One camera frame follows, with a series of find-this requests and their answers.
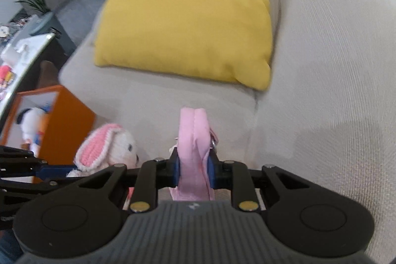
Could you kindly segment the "white black plush dog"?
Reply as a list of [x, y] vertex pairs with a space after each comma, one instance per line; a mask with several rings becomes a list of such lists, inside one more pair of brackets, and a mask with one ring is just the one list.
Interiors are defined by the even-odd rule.
[[22, 131], [21, 148], [39, 156], [42, 140], [49, 121], [49, 112], [39, 107], [23, 109], [17, 116], [16, 124]]

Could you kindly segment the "yellow cushion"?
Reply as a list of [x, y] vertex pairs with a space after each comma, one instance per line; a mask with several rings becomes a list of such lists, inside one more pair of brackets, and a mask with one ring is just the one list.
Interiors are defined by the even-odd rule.
[[263, 91], [271, 56], [270, 0], [106, 0], [93, 59]]

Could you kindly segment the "pink fabric pouch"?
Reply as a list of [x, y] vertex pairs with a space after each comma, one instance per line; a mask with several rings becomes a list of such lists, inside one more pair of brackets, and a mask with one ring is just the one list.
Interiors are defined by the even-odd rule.
[[212, 145], [217, 142], [205, 109], [181, 109], [175, 146], [180, 161], [180, 177], [177, 187], [170, 189], [173, 200], [196, 202], [215, 199], [209, 183], [207, 161]]

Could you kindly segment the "orange cardboard box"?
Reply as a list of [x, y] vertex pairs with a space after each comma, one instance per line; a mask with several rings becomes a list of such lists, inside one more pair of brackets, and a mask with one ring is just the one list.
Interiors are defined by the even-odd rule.
[[37, 158], [51, 166], [72, 165], [93, 128], [95, 114], [62, 85], [17, 93], [1, 133], [1, 145], [22, 149], [22, 131], [15, 122], [23, 109], [34, 107], [50, 114]]

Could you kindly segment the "beige sofa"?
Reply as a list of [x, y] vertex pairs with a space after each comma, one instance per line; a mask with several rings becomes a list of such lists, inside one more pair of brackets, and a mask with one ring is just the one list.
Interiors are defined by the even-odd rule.
[[61, 83], [98, 123], [130, 131], [142, 161], [168, 157], [183, 107], [203, 108], [218, 156], [273, 164], [363, 204], [367, 254], [395, 258], [395, 0], [273, 0], [269, 89], [94, 65], [98, 25]]

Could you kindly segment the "marble top coffee table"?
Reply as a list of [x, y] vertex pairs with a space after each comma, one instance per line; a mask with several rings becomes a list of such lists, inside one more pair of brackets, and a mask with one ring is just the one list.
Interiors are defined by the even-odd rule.
[[43, 61], [52, 62], [57, 70], [67, 61], [68, 56], [61, 47], [56, 32], [49, 31], [35, 36], [29, 34], [38, 22], [38, 16], [33, 15], [1, 54], [2, 65], [9, 65], [14, 74], [10, 85], [1, 88], [1, 125], [5, 124], [16, 94], [36, 88]]

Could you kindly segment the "white pink crochet bunny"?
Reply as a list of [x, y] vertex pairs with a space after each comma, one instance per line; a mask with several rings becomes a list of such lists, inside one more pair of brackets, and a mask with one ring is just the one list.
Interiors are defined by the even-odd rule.
[[105, 124], [94, 130], [82, 143], [74, 157], [76, 169], [66, 177], [85, 177], [115, 164], [127, 169], [138, 166], [137, 146], [133, 135], [121, 125]]

